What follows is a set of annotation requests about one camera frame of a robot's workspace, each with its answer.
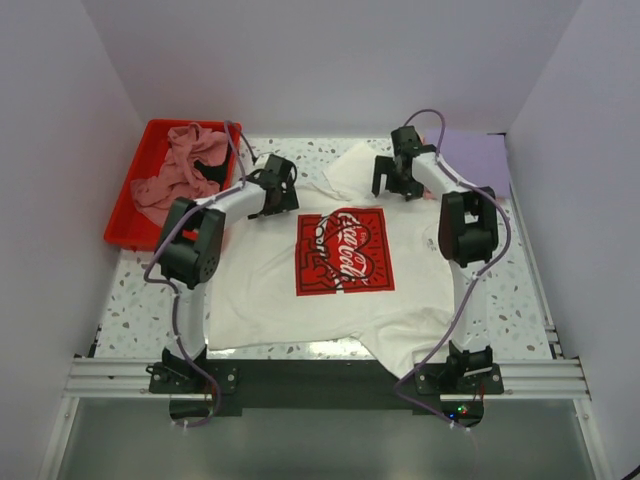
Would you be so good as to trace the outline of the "white t-shirt red print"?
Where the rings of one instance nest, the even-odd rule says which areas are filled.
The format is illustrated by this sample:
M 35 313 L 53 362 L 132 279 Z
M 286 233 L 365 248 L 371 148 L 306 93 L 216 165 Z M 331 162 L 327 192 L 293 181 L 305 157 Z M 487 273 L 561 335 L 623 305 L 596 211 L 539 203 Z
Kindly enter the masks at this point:
M 357 144 L 324 184 L 297 188 L 297 210 L 226 230 L 208 296 L 210 349 L 351 337 L 402 376 L 438 343 L 454 313 L 439 205 L 373 195 L 375 158 Z

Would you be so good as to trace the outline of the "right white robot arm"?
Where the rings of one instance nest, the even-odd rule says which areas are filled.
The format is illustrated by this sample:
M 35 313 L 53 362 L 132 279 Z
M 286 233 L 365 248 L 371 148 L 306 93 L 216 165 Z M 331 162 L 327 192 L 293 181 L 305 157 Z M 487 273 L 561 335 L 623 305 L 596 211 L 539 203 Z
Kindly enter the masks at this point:
M 412 126 L 393 130 L 391 143 L 393 155 L 375 159 L 372 193 L 384 190 L 409 201 L 430 192 L 440 200 L 437 243 L 454 285 L 447 358 L 422 375 L 439 392 L 466 393 L 493 368 L 482 276 L 499 243 L 495 193 L 461 176 L 439 147 L 423 143 Z

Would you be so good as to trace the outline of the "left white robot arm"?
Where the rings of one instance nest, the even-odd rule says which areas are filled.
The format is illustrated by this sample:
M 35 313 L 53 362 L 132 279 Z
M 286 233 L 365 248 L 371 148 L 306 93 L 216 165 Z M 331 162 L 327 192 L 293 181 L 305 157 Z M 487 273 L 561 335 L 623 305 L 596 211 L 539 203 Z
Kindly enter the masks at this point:
M 207 371 L 205 296 L 221 259 L 225 230 L 255 219 L 299 208 L 296 165 L 271 154 L 266 164 L 233 187 L 210 197 L 180 197 L 169 209 L 154 256 L 144 273 L 150 284 L 173 294 L 170 340 L 161 361 L 148 367 L 153 393 L 216 392 Z

